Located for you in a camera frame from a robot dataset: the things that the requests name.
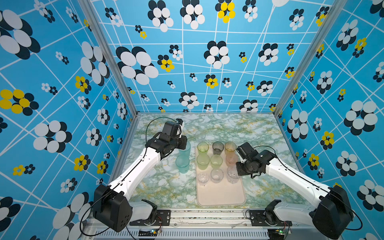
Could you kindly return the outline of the pink textured cup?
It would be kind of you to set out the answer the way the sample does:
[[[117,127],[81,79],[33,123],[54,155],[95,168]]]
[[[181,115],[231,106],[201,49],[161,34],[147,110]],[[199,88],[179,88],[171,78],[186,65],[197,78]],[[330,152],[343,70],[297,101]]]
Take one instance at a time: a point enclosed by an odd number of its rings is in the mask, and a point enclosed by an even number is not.
[[[226,155],[226,165],[228,167],[235,167],[239,157],[236,154]]]

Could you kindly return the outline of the clear faceted glass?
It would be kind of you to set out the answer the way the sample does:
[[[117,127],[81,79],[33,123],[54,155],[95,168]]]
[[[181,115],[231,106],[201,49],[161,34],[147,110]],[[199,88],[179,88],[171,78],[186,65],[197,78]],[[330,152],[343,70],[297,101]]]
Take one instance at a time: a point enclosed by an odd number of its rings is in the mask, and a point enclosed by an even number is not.
[[[231,166],[227,168],[227,180],[231,184],[236,184],[241,177],[238,175],[237,168],[235,166]]]

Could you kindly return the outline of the amber yellow cup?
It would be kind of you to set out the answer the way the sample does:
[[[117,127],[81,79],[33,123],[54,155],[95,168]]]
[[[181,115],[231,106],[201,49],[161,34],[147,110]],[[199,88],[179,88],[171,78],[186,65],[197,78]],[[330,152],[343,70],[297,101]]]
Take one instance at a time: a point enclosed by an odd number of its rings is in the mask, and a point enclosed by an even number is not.
[[[225,153],[227,156],[233,155],[236,151],[237,145],[233,142],[226,142],[225,143]]]

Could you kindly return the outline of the light green textured cup front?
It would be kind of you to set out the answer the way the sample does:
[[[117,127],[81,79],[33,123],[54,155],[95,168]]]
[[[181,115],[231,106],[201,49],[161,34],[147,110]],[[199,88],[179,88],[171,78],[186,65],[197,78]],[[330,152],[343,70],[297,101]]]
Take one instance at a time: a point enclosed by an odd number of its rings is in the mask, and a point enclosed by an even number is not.
[[[223,158],[220,155],[212,155],[210,163],[213,169],[219,169],[223,163]]]

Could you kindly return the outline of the light green textured cup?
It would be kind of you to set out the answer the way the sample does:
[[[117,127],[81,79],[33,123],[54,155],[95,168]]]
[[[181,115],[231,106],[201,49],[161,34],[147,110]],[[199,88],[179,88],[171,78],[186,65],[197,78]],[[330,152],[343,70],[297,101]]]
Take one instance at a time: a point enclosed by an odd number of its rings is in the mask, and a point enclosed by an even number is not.
[[[220,155],[212,155],[210,163],[213,169],[219,169],[223,163],[223,158]]]
[[[199,154],[197,156],[197,165],[200,170],[205,170],[210,164],[210,157],[207,154]]]

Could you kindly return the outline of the frosted clear textured cup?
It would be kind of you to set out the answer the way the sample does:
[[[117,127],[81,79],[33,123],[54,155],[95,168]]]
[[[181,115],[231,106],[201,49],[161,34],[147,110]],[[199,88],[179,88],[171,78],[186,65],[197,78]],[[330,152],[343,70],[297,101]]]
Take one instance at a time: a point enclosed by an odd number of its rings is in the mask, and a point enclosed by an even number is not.
[[[224,178],[224,172],[221,169],[213,169],[211,171],[211,180],[213,183],[218,184]]]

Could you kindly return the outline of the grey smoky cup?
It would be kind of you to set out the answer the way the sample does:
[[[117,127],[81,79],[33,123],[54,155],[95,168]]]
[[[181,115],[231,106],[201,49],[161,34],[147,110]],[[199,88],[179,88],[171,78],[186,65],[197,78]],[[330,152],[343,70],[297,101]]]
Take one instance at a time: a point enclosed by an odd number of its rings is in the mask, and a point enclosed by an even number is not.
[[[221,155],[225,146],[222,142],[216,141],[213,143],[212,147],[214,155]]]

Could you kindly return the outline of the green transparent cup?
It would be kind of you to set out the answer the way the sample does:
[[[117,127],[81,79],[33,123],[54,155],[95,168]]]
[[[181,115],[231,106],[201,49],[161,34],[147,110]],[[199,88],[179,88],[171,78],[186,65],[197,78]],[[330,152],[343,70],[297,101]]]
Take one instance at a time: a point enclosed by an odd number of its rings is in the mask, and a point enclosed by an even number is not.
[[[206,142],[198,143],[198,145],[197,145],[198,154],[199,155],[206,155],[208,153],[209,148],[210,148],[210,146]]]

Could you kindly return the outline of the small clear glass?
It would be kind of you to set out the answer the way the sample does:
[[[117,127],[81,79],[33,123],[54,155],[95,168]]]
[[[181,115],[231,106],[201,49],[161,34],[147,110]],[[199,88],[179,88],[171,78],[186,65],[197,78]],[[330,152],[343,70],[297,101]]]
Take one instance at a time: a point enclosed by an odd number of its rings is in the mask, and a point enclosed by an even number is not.
[[[209,174],[202,172],[198,174],[197,180],[201,186],[205,186],[210,181],[210,176]]]

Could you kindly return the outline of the large clear glass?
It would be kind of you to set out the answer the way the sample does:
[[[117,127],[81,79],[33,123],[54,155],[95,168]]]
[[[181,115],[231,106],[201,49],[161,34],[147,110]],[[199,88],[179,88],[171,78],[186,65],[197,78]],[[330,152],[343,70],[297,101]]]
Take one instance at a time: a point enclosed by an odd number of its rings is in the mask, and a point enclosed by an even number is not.
[[[197,131],[195,133],[195,139],[197,143],[204,142],[206,140],[206,134],[203,131]]]

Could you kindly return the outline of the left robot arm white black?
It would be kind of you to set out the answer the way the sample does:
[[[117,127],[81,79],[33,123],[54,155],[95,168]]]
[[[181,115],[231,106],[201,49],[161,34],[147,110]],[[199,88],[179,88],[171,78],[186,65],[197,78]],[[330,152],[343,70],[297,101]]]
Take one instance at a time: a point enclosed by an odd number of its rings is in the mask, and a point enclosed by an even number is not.
[[[94,192],[93,217],[115,232],[135,221],[152,224],[157,218],[157,205],[148,201],[130,202],[135,189],[149,171],[175,149],[184,150],[187,137],[183,135],[182,119],[169,120],[163,130],[147,140],[139,157],[107,186]]]

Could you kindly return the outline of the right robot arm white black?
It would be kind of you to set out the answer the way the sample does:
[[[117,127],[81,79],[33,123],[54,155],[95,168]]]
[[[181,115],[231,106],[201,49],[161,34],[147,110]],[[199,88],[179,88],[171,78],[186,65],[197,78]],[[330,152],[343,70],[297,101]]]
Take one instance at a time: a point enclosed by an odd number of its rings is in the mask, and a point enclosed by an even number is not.
[[[309,204],[289,204],[274,200],[265,208],[264,219],[268,225],[296,222],[315,227],[329,239],[337,240],[353,221],[352,210],[346,191],[329,187],[291,168],[278,158],[275,152],[258,152],[248,142],[237,147],[242,160],[236,163],[240,177],[251,178],[266,174],[278,179],[305,198]]]

